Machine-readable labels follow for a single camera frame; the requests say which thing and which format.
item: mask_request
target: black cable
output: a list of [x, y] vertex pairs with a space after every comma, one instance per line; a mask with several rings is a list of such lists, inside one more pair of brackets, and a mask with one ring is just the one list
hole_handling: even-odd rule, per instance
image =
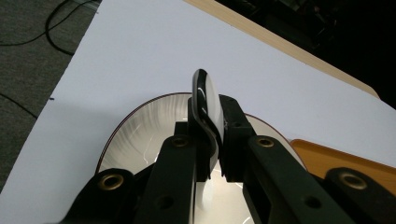
[[[66, 17], [64, 17], [61, 21], [59, 21], [58, 23], [56, 23], [55, 25], [51, 26], [48, 29], [48, 32], [52, 29], [54, 29], [55, 27], [57, 27], [58, 25], [60, 25], [61, 23], [63, 23], [64, 21], [66, 21], [77, 9], [79, 9], [81, 6], [90, 3], [90, 2], [94, 2], [94, 1], [87, 1], [84, 3], [80, 3], [77, 7], [75, 7], [71, 12], [69, 12], [69, 14], [67, 14]], [[21, 43], [14, 43], [14, 44], [0, 44], [0, 47], [13, 47], [13, 46], [21, 46], [21, 45], [25, 45], [25, 44], [29, 44], [32, 43], [33, 41], [37, 40], [38, 38], [40, 38], [41, 36], [43, 36], [47, 31], [44, 31], [43, 33], [41, 33], [40, 35], [36, 36], [33, 39], [21, 42]]]
[[[53, 46], [55, 49], [59, 50], [59, 51], [62, 52], [62, 53], [65, 53], [65, 54], [68, 54], [68, 55], [73, 56], [73, 55], [74, 55], [74, 52], [70, 52], [70, 51], [68, 51], [68, 50], [65, 50], [65, 49], [62, 49], [62, 48], [58, 47], [58, 46], [52, 41], [52, 39], [51, 39], [51, 37], [50, 37], [50, 22], [52, 21], [53, 17], [58, 13], [58, 11], [59, 11], [64, 5], [66, 5], [69, 1], [70, 1], [70, 0], [64, 0], [61, 4], [59, 4], [59, 5], [51, 12], [51, 14], [49, 15], [49, 17], [47, 18], [47, 21], [46, 21], [46, 26], [45, 26], [46, 32], [45, 32], [45, 35], [46, 35], [46, 38], [47, 38], [47, 40], [49, 41], [49, 43], [50, 43], [51, 46]], [[77, 8], [81, 7], [82, 5], [85, 5], [85, 4], [90, 3], [90, 2], [95, 2], [95, 1], [98, 1], [98, 0], [91, 0], [91, 1], [87, 1], [87, 2], [81, 3], [81, 4], [79, 4], [73, 11], [77, 10]]]
[[10, 97], [4, 95], [3, 93], [0, 92], [0, 95], [3, 96], [4, 98], [8, 99], [10, 102], [14, 103], [15, 105], [19, 106], [21, 109], [23, 109], [24, 111], [26, 111], [28, 114], [30, 114], [33, 118], [37, 119], [37, 115], [35, 115], [34, 113], [32, 113], [30, 110], [26, 109], [23, 105], [19, 104], [18, 102], [14, 101], [13, 99], [11, 99]]

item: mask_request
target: wire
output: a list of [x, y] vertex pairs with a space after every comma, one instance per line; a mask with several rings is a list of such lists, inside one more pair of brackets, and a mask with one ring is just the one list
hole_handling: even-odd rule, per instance
[[79, 9], [81, 6], [88, 4], [90, 2], [94, 2], [94, 1], [87, 1], [84, 3], [80, 3], [77, 7], [75, 7], [71, 12], [69, 12], [69, 14], [67, 14], [66, 17], [64, 17], [61, 21], [59, 21], [58, 23], [56, 23], [55, 25], [49, 27], [48, 31], [44, 31], [43, 33], [41, 33], [40, 35], [36, 36], [33, 39], [21, 42], [21, 43], [13, 43], [13, 44], [0, 44], [0, 47], [15, 47], [15, 46], [21, 46], [21, 45], [25, 45], [25, 44], [29, 44], [34, 42], [35, 40], [37, 40], [38, 38], [40, 38], [41, 36], [45, 35], [46, 32], [49, 32], [50, 30], [54, 29], [55, 27], [57, 27], [58, 25], [60, 25], [61, 23], [63, 23], [64, 21], [66, 21], [77, 9]]
[[32, 113], [30, 110], [26, 109], [23, 105], [21, 105], [20, 103], [14, 101], [13, 99], [11, 99], [10, 97], [4, 95], [3, 93], [0, 92], [0, 95], [3, 96], [4, 98], [8, 99], [10, 102], [14, 103], [15, 105], [19, 106], [21, 109], [23, 109], [24, 111], [26, 111], [28, 114], [30, 114], [33, 118], [37, 119], [37, 115], [35, 115], [34, 113]]
[[[73, 55], [74, 55], [74, 52], [71, 52], [71, 51], [68, 51], [68, 50], [66, 50], [66, 49], [62, 49], [62, 48], [58, 47], [58, 46], [52, 41], [52, 38], [50, 37], [50, 22], [52, 21], [53, 17], [58, 13], [58, 11], [59, 11], [64, 5], [66, 5], [69, 1], [70, 1], [70, 0], [64, 0], [61, 4], [59, 4], [59, 5], [51, 12], [51, 14], [49, 15], [49, 17], [47, 18], [47, 21], [46, 21], [45, 35], [46, 35], [46, 38], [47, 38], [47, 40], [49, 41], [49, 43], [50, 43], [51, 46], [53, 46], [55, 49], [59, 50], [60, 52], [62, 52], [62, 53], [64, 53], [64, 54], [73, 56]], [[87, 3], [95, 2], [95, 1], [98, 1], [98, 0], [91, 0], [91, 1], [87, 1], [87, 2], [81, 3], [81, 4], [79, 4], [75, 9], [73, 9], [73, 11], [72, 11], [71, 13], [73, 13], [73, 12], [74, 12], [75, 10], [77, 10], [79, 7], [81, 7], [81, 6], [83, 6], [83, 5], [87, 4]]]

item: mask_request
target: table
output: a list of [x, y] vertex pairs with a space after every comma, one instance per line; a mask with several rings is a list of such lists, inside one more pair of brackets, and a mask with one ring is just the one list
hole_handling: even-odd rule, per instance
[[0, 223], [61, 220], [122, 119], [191, 91], [198, 68], [287, 138], [396, 167], [396, 111], [373, 94], [187, 2], [103, 1], [0, 195]]

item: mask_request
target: gray carpet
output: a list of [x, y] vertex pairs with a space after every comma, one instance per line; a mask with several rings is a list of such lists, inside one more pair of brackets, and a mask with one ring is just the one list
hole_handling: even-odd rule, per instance
[[[0, 45], [21, 43], [42, 34], [47, 17], [61, 2], [1, 0]], [[64, 18], [78, 6], [77, 2], [69, 1], [51, 24]], [[75, 51], [94, 13], [90, 7], [80, 7], [50, 32], [54, 43], [62, 49]], [[2, 46], [0, 93], [38, 116], [71, 59], [72, 56], [53, 48], [44, 35], [26, 45]], [[34, 124], [32, 115], [0, 96], [0, 190]]]

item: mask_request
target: dark floor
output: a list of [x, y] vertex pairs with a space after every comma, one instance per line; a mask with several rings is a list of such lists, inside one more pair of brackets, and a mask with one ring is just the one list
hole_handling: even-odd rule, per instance
[[[83, 1], [69, 1], [51, 24], [64, 18], [78, 5], [76, 2]], [[316, 27], [314, 21], [306, 22], [301, 11], [296, 15], [295, 11], [286, 10], [282, 5], [256, 12], [252, 18], [274, 33], [283, 35], [301, 48], [372, 86], [386, 103], [396, 108], [392, 81], [395, 75], [393, 63], [396, 59], [395, 2], [327, 2], [341, 3], [338, 13], [343, 16], [337, 18], [336, 28], [330, 29], [330, 33], [324, 34], [322, 39], [312, 37], [311, 34], [316, 29], [308, 29], [308, 23]], [[21, 43], [42, 34], [46, 19], [60, 3], [62, 0], [0, 1], [0, 190], [35, 124], [34, 116], [40, 114], [72, 58], [53, 48], [45, 36], [25, 45], [4, 45]], [[240, 7], [240, 4], [236, 4], [234, 9], [238, 10]], [[243, 8], [241, 13], [251, 14], [253, 8], [254, 6]], [[79, 8], [50, 32], [54, 42], [63, 49], [74, 51], [94, 13], [88, 7]], [[34, 115], [30, 115], [7, 97]]]

